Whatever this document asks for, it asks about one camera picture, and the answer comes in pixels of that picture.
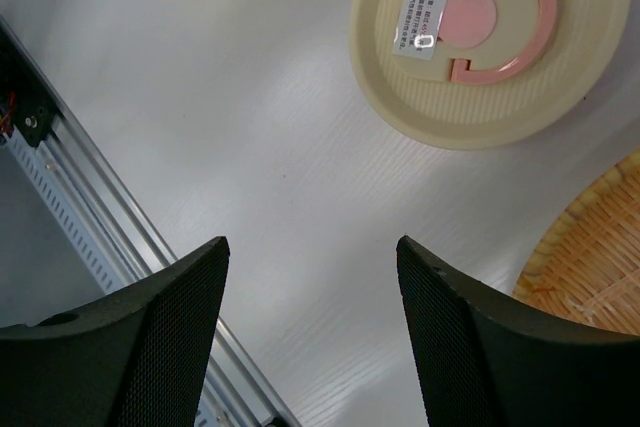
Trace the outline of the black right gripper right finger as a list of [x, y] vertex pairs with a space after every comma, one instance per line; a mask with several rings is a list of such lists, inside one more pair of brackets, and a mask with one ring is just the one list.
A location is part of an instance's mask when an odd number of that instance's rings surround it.
[[429, 425], [638, 425], [638, 337], [529, 307], [408, 236], [396, 255]]

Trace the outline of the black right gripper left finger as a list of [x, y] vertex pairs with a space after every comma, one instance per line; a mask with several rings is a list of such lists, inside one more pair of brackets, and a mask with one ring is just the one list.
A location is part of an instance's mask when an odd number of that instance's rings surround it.
[[94, 302], [2, 328], [2, 425], [194, 425], [229, 258], [216, 237]]

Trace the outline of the cream lid pink handle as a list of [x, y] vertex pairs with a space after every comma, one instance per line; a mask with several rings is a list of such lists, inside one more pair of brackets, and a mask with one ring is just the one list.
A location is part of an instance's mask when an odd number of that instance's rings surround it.
[[354, 75], [400, 133], [453, 150], [529, 137], [617, 50], [631, 0], [353, 0]]

